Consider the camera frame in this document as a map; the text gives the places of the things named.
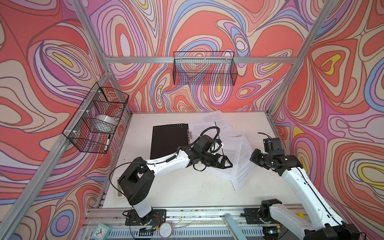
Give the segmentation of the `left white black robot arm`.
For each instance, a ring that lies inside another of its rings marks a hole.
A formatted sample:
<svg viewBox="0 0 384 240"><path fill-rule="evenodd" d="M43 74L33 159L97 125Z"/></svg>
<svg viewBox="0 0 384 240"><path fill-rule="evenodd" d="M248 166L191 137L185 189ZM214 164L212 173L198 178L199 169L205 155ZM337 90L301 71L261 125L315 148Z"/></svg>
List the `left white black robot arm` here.
<svg viewBox="0 0 384 240"><path fill-rule="evenodd" d="M195 167L198 163L202 163L206 168L233 167L233 163L226 155L186 146L180 147L174 154L159 159L148 161L141 157L134 159L118 178L118 185L137 216L144 219L153 215L153 208L148 203L147 196L155 177L190 166Z"/></svg>

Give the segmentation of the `orange black file folder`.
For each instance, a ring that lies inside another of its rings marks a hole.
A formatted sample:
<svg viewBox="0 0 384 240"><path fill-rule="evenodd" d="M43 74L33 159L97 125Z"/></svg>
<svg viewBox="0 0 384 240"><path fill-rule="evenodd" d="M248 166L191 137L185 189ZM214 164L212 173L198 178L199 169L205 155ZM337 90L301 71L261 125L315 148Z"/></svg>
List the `orange black file folder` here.
<svg viewBox="0 0 384 240"><path fill-rule="evenodd" d="M219 140L217 130L210 130L208 125L202 127L201 130L191 133L192 125L190 124L168 124L154 126L152 131L152 143L150 159L159 159L164 156L175 153L178 147L184 147L192 143L196 143L201 136L209 136L214 140L214 146L211 150L219 149L222 144Z"/></svg>

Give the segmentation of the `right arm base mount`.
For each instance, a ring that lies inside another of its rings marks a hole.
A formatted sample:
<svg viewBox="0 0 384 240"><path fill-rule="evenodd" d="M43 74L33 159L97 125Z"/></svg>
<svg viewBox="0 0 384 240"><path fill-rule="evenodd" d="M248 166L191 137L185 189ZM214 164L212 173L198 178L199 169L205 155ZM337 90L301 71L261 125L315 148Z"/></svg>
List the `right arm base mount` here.
<svg viewBox="0 0 384 240"><path fill-rule="evenodd" d="M249 225L252 224L265 224L265 225L273 225L279 224L278 221L273 219L262 219L260 214L260 208L245 208L244 212L240 214L241 217L246 218L246 222Z"/></svg>

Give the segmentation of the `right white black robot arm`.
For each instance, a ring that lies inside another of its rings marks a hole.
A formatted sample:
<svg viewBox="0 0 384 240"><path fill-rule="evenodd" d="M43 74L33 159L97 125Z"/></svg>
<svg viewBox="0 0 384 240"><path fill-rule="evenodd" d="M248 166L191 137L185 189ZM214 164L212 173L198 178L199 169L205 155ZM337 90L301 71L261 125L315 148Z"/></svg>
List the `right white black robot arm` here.
<svg viewBox="0 0 384 240"><path fill-rule="evenodd" d="M270 199L261 203L257 213L260 221L267 223L275 220L300 240L358 240L360 238L361 233L357 227L346 223L326 202L295 156L284 153L267 154L256 149L250 161L282 177L310 218L306 221L290 211L281 201Z"/></svg>

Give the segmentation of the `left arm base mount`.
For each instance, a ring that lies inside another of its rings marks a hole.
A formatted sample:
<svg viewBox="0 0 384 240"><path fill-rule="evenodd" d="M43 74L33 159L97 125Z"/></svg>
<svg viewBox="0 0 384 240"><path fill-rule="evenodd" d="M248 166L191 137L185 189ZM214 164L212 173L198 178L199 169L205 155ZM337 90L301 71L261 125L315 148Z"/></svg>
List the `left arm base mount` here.
<svg viewBox="0 0 384 240"><path fill-rule="evenodd" d="M140 217L136 210L131 209L123 212L126 218L125 225L132 226L160 226L166 221L167 210L152 209L146 216Z"/></svg>

